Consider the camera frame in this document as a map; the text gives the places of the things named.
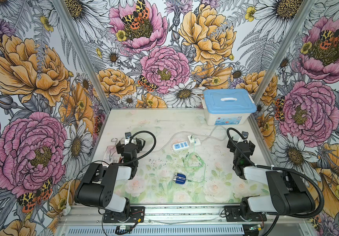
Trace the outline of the blue electric shaver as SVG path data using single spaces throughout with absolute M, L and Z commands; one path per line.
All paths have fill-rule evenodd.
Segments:
M 177 174 L 174 175 L 173 181 L 174 181 L 176 184 L 183 185 L 183 184 L 186 183 L 187 178 L 186 178 L 186 176 L 185 176 L 184 174 L 177 173 Z

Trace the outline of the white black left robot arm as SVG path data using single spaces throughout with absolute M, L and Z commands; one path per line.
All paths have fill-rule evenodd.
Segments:
M 153 138 L 153 145 L 141 156 L 138 154 L 146 145 L 139 134 L 148 134 Z M 91 163 L 75 191 L 75 203 L 88 207 L 103 209 L 106 216 L 103 222 L 127 222 L 132 219 L 136 210 L 131 210 L 130 200 L 114 193 L 118 181 L 132 180 L 138 170 L 139 160 L 151 154 L 156 146 L 156 137 L 150 131 L 139 131 L 135 134 L 125 133 L 124 141 L 115 145 L 116 152 L 122 160 L 117 163 Z

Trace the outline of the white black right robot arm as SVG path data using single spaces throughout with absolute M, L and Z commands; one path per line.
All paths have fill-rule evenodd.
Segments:
M 312 218 L 324 208 L 325 198 L 318 184 L 294 169 L 258 165 L 251 161 L 255 145 L 235 128 L 226 130 L 227 148 L 233 153 L 233 170 L 237 177 L 268 186 L 268 196 L 243 197 L 239 215 L 250 220 L 266 213 L 275 216 Z

